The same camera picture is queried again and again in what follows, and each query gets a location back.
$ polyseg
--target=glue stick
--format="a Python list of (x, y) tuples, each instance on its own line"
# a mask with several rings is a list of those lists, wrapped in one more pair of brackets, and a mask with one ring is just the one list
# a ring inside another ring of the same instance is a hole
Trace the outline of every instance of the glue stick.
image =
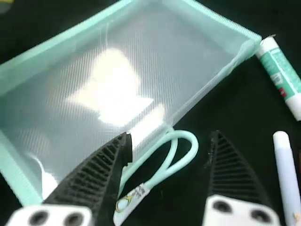
[(301, 121), (301, 79), (273, 37), (262, 40), (256, 53), (297, 121)]

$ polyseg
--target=label tag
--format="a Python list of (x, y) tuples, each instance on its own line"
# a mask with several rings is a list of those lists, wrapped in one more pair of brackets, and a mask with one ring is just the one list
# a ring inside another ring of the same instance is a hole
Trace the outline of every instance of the label tag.
[(120, 226), (149, 192), (149, 188), (144, 184), (140, 184), (126, 196), (119, 199), (116, 203), (113, 217), (115, 226)]

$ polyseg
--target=screw hole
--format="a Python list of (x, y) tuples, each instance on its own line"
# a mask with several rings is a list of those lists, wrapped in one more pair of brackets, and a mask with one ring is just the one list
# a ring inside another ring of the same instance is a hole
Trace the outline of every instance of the screw hole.
[(83, 222), (83, 216), (80, 213), (72, 213), (70, 214), (65, 222), (65, 226), (80, 226)]
[(271, 217), (262, 210), (253, 210), (251, 212), (251, 217), (259, 222), (270, 223)]
[(40, 226), (43, 225), (48, 218), (48, 213), (46, 211), (39, 211), (32, 215), (29, 220), (29, 224), (32, 226)]
[(231, 213), (232, 209), (229, 204), (222, 201), (217, 201), (213, 204), (213, 208), (224, 213)]

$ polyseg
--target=white plastic piece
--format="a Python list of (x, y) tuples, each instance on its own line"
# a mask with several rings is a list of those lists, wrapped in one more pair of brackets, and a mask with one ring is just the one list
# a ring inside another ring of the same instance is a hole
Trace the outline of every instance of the white plastic piece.
[[(216, 203), (225, 203), (230, 212), (216, 209)], [(269, 222), (260, 221), (261, 217), (252, 217), (255, 211), (263, 213)], [(231, 199), (221, 195), (213, 195), (207, 198), (202, 226), (280, 226), (278, 215), (269, 207)]]
[(287, 226), (294, 226), (295, 216), (301, 214), (301, 200), (293, 153), (287, 133), (278, 131), (273, 140), (285, 222)]
[(77, 220), (81, 223), (80, 226), (93, 226), (92, 212), (87, 207), (67, 206), (67, 205), (34, 205), (21, 208), (13, 213), (7, 222), (6, 226), (32, 226), (32, 219), (36, 214), (46, 213), (44, 219), (40, 217), (39, 226), (66, 226), (66, 220), (73, 214), (79, 216)]

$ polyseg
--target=mint green mesh pouch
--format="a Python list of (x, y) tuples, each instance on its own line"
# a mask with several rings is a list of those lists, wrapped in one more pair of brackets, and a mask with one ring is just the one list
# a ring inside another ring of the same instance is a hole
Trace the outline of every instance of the mint green mesh pouch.
[(117, 2), (0, 65), (1, 173), (28, 205), (121, 132), (135, 162), (260, 41), (193, 0)]

